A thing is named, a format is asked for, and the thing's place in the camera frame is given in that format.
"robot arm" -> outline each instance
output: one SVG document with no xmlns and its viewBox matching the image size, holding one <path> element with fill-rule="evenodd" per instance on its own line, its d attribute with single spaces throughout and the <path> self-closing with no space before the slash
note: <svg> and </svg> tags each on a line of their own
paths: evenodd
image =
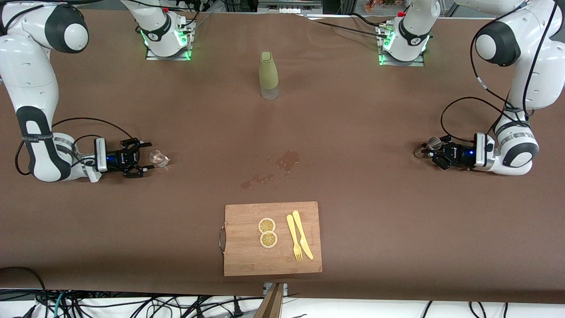
<svg viewBox="0 0 565 318">
<path fill-rule="evenodd" d="M 425 49 L 440 10 L 438 0 L 413 0 L 404 17 L 392 20 L 393 31 L 383 49 L 399 61 L 415 60 Z"/>
<path fill-rule="evenodd" d="M 145 45 L 159 57 L 169 57 L 186 47 L 186 18 L 159 7 L 159 0 L 145 0 L 147 5 L 122 0 L 141 28 Z"/>
<path fill-rule="evenodd" d="M 50 52 L 79 53 L 88 44 L 88 29 L 77 9 L 60 3 L 7 3 L 0 18 L 0 76 L 16 111 L 32 175 L 45 182 L 81 177 L 96 182 L 105 171 L 140 177 L 152 167 L 137 165 L 139 147 L 150 143 L 124 140 L 124 149 L 106 152 L 100 138 L 95 154 L 82 155 L 72 137 L 51 130 L 59 88 Z"/>
<path fill-rule="evenodd" d="M 455 0 L 455 3 L 487 14 L 502 15 L 524 0 Z M 440 15 L 438 0 L 413 0 L 405 16 L 392 20 L 393 32 L 383 49 L 404 62 L 415 60 L 425 50 L 432 26 Z"/>
<path fill-rule="evenodd" d="M 505 175 L 530 171 L 539 146 L 524 111 L 553 104 L 565 84 L 565 45 L 550 39 L 563 28 L 561 10 L 555 11 L 547 26 L 554 5 L 553 0 L 534 1 L 487 25 L 478 34 L 476 50 L 482 59 L 500 66 L 515 65 L 508 101 L 493 126 L 498 147 L 494 148 L 494 139 L 484 133 L 475 135 L 472 147 L 443 139 L 439 149 L 425 151 L 434 157 L 436 164 L 444 169 L 453 164 Z M 536 55 L 540 41 L 541 49 Z M 455 151 L 458 147 L 467 151 Z M 465 159 L 458 157 L 463 153 Z"/>
</svg>

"water spill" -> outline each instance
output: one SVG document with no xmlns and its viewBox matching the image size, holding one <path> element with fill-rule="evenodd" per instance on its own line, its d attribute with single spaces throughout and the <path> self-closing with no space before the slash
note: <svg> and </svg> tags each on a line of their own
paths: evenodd
<svg viewBox="0 0 565 318">
<path fill-rule="evenodd" d="M 240 184 L 240 187 L 242 189 L 249 189 L 251 187 L 251 183 L 252 183 L 252 181 L 243 182 L 242 184 Z"/>
<path fill-rule="evenodd" d="M 260 177 L 258 174 L 253 175 L 253 177 L 251 178 L 251 180 L 243 182 L 242 184 L 240 184 L 240 187 L 242 189 L 249 189 L 251 188 L 251 186 L 253 185 L 253 183 L 261 183 L 261 184 L 265 184 L 266 186 L 269 185 L 269 182 L 273 181 L 275 179 L 275 175 L 274 174 L 269 174 L 266 177 Z"/>
<path fill-rule="evenodd" d="M 285 177 L 288 176 L 288 173 L 292 169 L 292 167 L 300 162 L 300 156 L 296 151 L 287 151 L 282 157 L 277 159 L 276 164 L 279 169 L 284 169 L 286 172 Z"/>
</svg>

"knife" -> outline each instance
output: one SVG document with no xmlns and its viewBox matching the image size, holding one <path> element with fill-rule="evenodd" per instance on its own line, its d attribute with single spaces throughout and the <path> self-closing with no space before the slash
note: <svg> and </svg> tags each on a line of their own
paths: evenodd
<svg viewBox="0 0 565 318">
<path fill-rule="evenodd" d="M 308 242 L 306 241 L 306 236 L 304 235 L 304 230 L 302 228 L 302 221 L 300 220 L 300 214 L 298 211 L 292 211 L 292 216 L 294 217 L 294 222 L 296 222 L 296 226 L 298 227 L 298 231 L 300 232 L 300 245 L 304 250 L 304 253 L 308 256 L 309 259 L 313 260 L 314 256 L 310 251 L 310 247 L 308 246 Z"/>
</svg>

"green bottle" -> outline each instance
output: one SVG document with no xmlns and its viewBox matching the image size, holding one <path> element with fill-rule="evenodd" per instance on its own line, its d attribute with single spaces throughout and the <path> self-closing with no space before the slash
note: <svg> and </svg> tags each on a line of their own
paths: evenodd
<svg viewBox="0 0 565 318">
<path fill-rule="evenodd" d="M 279 95 L 279 73 L 273 60 L 273 54 L 269 51 L 261 53 L 261 64 L 259 64 L 259 85 L 261 95 L 266 100 L 274 100 Z"/>
</svg>

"brown tabletop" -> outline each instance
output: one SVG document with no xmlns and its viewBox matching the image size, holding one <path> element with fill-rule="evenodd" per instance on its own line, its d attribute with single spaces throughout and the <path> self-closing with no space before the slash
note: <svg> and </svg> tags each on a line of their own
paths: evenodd
<svg viewBox="0 0 565 318">
<path fill-rule="evenodd" d="M 400 68 L 379 66 L 371 36 L 283 14 L 214 14 L 197 29 L 192 61 L 145 61 L 130 13 L 84 15 L 88 48 L 51 55 L 55 120 L 110 120 L 171 163 L 146 178 L 109 174 L 95 184 L 23 177 L 12 160 L 16 116 L 0 89 L 0 266 L 33 268 L 49 289 L 255 295 L 280 279 L 302 297 L 565 302 L 562 98 L 531 120 L 541 152 L 523 177 L 441 171 L 412 155 L 442 135 L 450 101 L 496 102 L 469 64 L 483 20 L 438 20 L 426 66 Z M 327 21 L 371 31 L 357 20 Z M 279 69 L 274 101 L 259 92 L 264 50 Z M 513 68 L 478 64 L 505 94 Z M 462 102 L 445 123 L 472 137 L 496 117 Z M 110 148 L 125 139 L 98 123 L 54 131 L 101 134 Z M 285 177 L 276 159 L 287 151 L 300 162 Z M 274 178 L 243 189 L 255 174 Z M 319 202 L 323 272 L 223 277 L 224 206 L 284 201 Z M 36 286 L 24 273 L 0 279 Z"/>
</svg>

